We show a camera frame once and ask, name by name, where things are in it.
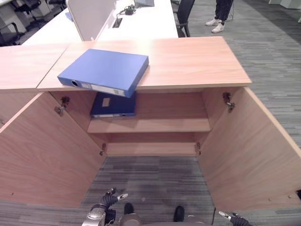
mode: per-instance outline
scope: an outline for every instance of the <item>binder ring hole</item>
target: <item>binder ring hole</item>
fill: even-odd
[[[77,82],[75,80],[72,80],[73,86],[78,86]]]

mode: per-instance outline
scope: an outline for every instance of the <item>black pants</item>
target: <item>black pants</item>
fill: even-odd
[[[215,18],[227,20],[233,0],[216,0]]]

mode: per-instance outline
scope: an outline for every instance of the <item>wooden countertop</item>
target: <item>wooden countertop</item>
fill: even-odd
[[[36,91],[66,44],[0,48],[0,91]]]
[[[69,44],[67,49],[64,45],[13,48],[16,52],[0,48],[0,58],[7,63],[5,69],[1,69],[4,74],[0,78],[0,89],[79,90],[63,86],[57,76],[89,48],[148,55],[150,64],[137,90],[233,87],[251,83],[222,37],[89,41]],[[13,64],[6,60],[15,56],[17,61]],[[37,68],[28,69],[27,64]],[[21,77],[22,82],[12,81],[12,77]]]

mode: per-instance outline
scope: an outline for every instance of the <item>white sneaker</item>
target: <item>white sneaker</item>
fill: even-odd
[[[213,20],[208,21],[206,23],[206,26],[217,26],[219,22],[220,22],[219,19],[213,19]]]
[[[211,32],[212,33],[219,33],[222,32],[225,29],[225,25],[222,25],[219,23]]]

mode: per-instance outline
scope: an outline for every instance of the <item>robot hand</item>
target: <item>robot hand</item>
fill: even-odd
[[[219,214],[222,217],[228,219],[233,224],[233,226],[252,226],[252,225],[250,225],[249,221],[240,217],[237,213],[233,213],[233,216],[230,216],[227,213],[219,211]]]
[[[99,203],[91,208],[82,226],[105,226],[114,223],[116,210],[111,210],[109,207],[128,196],[127,194],[114,196],[115,193],[116,188],[107,191]]]
[[[114,196],[116,193],[116,188],[112,188],[106,192],[106,194],[100,200],[100,207],[107,210],[110,206],[117,203],[119,200],[127,198],[128,194],[122,194],[119,196]]]

